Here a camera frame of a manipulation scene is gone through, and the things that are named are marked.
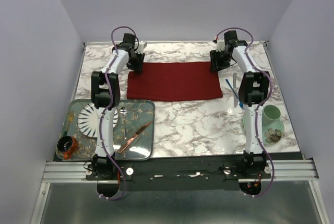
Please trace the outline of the light green plate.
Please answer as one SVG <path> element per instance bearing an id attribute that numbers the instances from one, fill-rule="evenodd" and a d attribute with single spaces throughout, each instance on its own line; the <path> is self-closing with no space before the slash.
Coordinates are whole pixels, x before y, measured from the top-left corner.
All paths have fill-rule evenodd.
<path id="1" fill-rule="evenodd" d="M 264 146 L 272 146 L 278 143 L 284 136 L 284 124 L 281 117 L 270 119 L 262 117 L 262 140 Z"/>

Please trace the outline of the black and orange cup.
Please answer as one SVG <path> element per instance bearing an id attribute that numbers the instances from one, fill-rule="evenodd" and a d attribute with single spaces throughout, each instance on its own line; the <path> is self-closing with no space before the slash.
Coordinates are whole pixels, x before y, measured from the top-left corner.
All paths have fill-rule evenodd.
<path id="1" fill-rule="evenodd" d="M 72 136 L 63 136 L 57 143 L 57 150 L 63 154 L 63 159 L 68 160 L 78 148 L 77 140 Z"/>

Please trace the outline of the light green cup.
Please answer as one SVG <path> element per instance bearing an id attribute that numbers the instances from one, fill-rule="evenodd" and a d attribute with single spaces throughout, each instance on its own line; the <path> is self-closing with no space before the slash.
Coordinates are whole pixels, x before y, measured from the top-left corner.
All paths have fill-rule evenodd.
<path id="1" fill-rule="evenodd" d="M 262 126 L 268 126 L 281 120 L 281 111 L 275 105 L 266 105 L 262 113 Z"/>

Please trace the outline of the silver table knife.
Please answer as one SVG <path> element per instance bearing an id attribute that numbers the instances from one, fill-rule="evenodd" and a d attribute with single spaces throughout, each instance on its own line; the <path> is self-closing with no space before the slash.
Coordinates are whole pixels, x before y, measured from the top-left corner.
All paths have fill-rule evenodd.
<path id="1" fill-rule="evenodd" d="M 234 108 L 238 106 L 238 95 L 236 91 L 236 80 L 237 80 L 237 73 L 233 73 L 233 91 L 234 91 Z"/>

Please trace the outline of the aluminium frame rail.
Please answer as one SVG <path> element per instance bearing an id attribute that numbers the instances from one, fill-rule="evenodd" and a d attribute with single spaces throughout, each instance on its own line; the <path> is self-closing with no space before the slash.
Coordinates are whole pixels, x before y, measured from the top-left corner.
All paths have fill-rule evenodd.
<path id="1" fill-rule="evenodd" d="M 83 162 L 48 162 L 45 165 L 43 183 L 117 183 L 118 175 L 98 175 L 86 169 Z M 235 165 L 223 161 L 173 161 L 171 159 L 150 159 L 144 162 L 122 164 L 126 181 L 133 182 L 143 178 L 149 182 L 155 179 L 203 179 L 215 175 L 222 179 L 239 182 L 275 181 L 315 181 L 319 178 L 312 160 L 276 160 L 268 164 L 258 174 L 242 175 Z"/>

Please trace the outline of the blue striped white plate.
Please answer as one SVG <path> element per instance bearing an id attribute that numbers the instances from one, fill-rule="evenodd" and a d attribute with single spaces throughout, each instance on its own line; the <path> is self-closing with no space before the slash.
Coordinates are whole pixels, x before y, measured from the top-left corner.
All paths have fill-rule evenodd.
<path id="1" fill-rule="evenodd" d="M 113 135 L 115 126 L 118 122 L 119 114 L 118 109 L 114 109 L 114 114 L 111 116 L 110 112 L 107 113 L 107 117 L 102 120 L 102 129 L 109 126 L 110 133 L 109 137 Z M 80 132 L 91 138 L 98 138 L 100 134 L 98 133 L 100 124 L 100 115 L 92 102 L 88 103 L 78 114 L 77 125 Z"/>

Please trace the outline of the silver spoon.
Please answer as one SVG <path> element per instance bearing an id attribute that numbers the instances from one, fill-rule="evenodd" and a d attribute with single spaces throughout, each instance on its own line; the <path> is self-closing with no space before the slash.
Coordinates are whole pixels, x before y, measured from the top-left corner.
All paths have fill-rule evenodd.
<path id="1" fill-rule="evenodd" d="M 127 130 L 126 130 L 126 117 L 127 117 L 128 110 L 126 107 L 120 108 L 120 115 L 123 119 L 123 130 L 124 130 L 124 139 L 127 139 Z"/>

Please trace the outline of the teal floral serving tray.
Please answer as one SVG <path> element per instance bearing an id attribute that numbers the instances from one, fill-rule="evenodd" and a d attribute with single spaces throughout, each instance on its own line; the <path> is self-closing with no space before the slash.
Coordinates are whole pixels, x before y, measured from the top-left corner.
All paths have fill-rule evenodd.
<path id="1" fill-rule="evenodd" d="M 91 138 L 83 135 L 77 125 L 79 112 L 90 103 L 90 99 L 76 99 L 68 107 L 67 115 L 63 123 L 60 137 L 63 137 L 67 125 L 67 116 L 70 111 L 74 113 L 74 119 L 71 122 L 67 135 L 74 137 L 78 142 L 78 148 L 68 161 L 87 161 L 95 155 L 97 138 Z M 124 139 L 123 119 L 120 115 L 120 108 L 126 107 L 128 110 L 126 117 L 127 139 Z M 147 160 L 153 153 L 154 141 L 154 118 L 155 105 L 149 100 L 121 100 L 118 109 L 118 122 L 113 131 L 113 141 L 115 150 L 115 160 Z M 148 126 L 128 147 L 119 154 L 118 150 L 124 145 L 133 134 L 144 124 L 151 122 Z"/>

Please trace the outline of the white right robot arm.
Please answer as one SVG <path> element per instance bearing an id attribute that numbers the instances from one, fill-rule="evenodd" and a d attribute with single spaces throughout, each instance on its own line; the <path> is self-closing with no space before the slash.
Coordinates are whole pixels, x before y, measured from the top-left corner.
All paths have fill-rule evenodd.
<path id="1" fill-rule="evenodd" d="M 264 171 L 267 165 L 261 118 L 263 105 L 270 98 L 273 85 L 269 73 L 262 70 L 249 54 L 251 45 L 238 39 L 237 30 L 251 35 L 247 30 L 238 27 L 230 27 L 217 33 L 213 41 L 216 49 L 210 51 L 210 71 L 213 73 L 227 69 L 233 60 L 243 73 L 238 100 L 243 104 L 246 119 L 246 145 L 241 163 L 237 167 L 244 177 L 252 178 Z"/>

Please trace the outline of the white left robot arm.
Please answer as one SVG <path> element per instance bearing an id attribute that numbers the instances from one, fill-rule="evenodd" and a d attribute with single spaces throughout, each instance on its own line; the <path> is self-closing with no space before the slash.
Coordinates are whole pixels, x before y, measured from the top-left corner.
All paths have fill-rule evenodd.
<path id="1" fill-rule="evenodd" d="M 114 44 L 108 63 L 91 74 L 91 101 L 98 115 L 97 146 L 92 168 L 105 180 L 115 175 L 125 179 L 114 159 L 113 119 L 121 96 L 118 76 L 125 66 L 134 72 L 142 72 L 145 47 L 134 32 L 125 33 L 122 42 Z"/>

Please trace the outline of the dark red cloth napkin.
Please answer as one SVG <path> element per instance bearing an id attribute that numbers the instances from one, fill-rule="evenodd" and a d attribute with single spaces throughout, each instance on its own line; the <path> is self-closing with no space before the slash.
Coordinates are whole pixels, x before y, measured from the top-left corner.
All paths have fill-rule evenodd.
<path id="1" fill-rule="evenodd" d="M 210 62 L 144 63 L 141 73 L 129 72 L 127 99 L 159 102 L 222 98 L 219 76 Z"/>

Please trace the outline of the gold fork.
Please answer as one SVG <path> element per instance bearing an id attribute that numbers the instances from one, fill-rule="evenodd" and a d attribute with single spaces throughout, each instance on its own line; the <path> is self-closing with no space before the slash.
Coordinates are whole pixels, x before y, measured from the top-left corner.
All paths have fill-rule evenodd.
<path id="1" fill-rule="evenodd" d="M 74 113 L 73 113 L 73 111 L 70 111 L 70 112 L 68 113 L 68 116 L 67 116 L 67 125 L 66 125 L 65 131 L 64 131 L 64 133 L 63 133 L 63 136 L 66 136 L 66 135 L 67 135 L 69 126 L 70 126 L 71 122 L 73 121 L 73 119 L 74 119 Z"/>

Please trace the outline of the rose gold knife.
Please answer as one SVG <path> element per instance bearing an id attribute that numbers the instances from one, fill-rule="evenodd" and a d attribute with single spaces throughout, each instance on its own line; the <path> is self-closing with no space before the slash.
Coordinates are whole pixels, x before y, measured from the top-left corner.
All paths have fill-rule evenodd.
<path id="1" fill-rule="evenodd" d="M 124 144 L 120 147 L 120 149 L 118 150 L 118 153 L 121 154 L 123 153 L 127 147 L 148 127 L 152 124 L 151 122 L 148 122 L 146 124 L 144 124 L 143 126 L 141 126 L 134 134 L 133 136 Z"/>

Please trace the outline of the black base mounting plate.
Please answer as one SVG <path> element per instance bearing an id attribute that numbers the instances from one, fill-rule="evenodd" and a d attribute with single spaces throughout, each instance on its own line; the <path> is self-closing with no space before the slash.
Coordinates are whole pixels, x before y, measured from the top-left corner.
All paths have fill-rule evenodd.
<path id="1" fill-rule="evenodd" d="M 237 191 L 240 179 L 255 183 L 271 177 L 264 155 L 222 155 L 117 160 L 93 157 L 86 179 L 103 191 L 114 183 L 136 191 Z"/>

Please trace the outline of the blue handled fork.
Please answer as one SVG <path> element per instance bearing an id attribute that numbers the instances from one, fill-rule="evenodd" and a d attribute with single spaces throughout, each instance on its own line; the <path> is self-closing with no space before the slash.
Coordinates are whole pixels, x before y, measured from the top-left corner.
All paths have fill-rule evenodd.
<path id="1" fill-rule="evenodd" d="M 233 91 L 234 99 L 235 99 L 235 100 L 234 100 L 235 108 L 236 108 L 236 104 L 237 104 L 237 102 L 238 102 L 240 108 L 241 108 L 241 109 L 244 109 L 244 107 L 243 107 L 243 103 L 239 100 L 239 97 L 238 97 L 238 94 L 237 94 L 237 92 L 236 92 L 236 89 L 232 87 L 232 85 L 230 84 L 230 82 L 229 82 L 228 79 L 226 79 L 225 81 L 226 81 L 226 83 L 228 84 L 228 86 L 230 87 L 230 89 Z"/>

